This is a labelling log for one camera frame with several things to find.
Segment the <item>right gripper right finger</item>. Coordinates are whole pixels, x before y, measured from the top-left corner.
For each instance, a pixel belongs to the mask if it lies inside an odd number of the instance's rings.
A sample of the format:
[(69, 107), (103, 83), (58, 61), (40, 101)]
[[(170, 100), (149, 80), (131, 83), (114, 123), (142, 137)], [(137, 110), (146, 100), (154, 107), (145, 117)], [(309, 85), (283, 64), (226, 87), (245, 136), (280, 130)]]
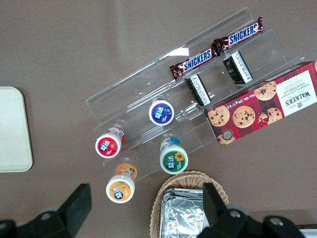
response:
[(227, 208), (213, 183), (203, 185), (203, 208), (209, 226), (199, 238), (303, 238), (289, 219), (266, 216), (258, 222), (237, 208)]

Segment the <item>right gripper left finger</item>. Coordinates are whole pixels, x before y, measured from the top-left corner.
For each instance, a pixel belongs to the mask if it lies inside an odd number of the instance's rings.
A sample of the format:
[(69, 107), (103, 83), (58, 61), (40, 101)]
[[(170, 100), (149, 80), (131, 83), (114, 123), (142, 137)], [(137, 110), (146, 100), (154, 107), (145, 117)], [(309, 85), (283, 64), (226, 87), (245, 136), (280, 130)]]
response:
[(22, 226), (1, 220), (2, 238), (74, 238), (92, 209), (91, 185), (80, 184), (56, 210), (41, 213)]

